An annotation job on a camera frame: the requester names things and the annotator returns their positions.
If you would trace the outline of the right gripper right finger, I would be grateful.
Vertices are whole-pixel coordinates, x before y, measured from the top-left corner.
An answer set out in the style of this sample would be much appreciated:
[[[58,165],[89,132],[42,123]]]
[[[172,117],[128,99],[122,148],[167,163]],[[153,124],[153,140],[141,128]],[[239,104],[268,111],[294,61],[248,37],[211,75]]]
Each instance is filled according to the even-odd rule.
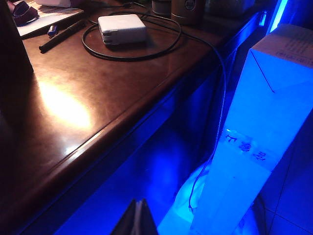
[[[152,213],[148,206],[146,199],[141,201],[140,208],[140,221],[139,221],[139,234],[140,235],[158,235],[157,226],[154,222]]]

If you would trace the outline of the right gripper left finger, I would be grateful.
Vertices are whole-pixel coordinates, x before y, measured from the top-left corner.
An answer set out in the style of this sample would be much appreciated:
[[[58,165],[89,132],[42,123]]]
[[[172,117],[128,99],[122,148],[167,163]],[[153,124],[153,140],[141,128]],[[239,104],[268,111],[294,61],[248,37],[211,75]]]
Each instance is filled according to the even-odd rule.
[[[111,235],[130,235],[132,233],[136,213],[136,200],[132,200],[123,215],[111,231]]]

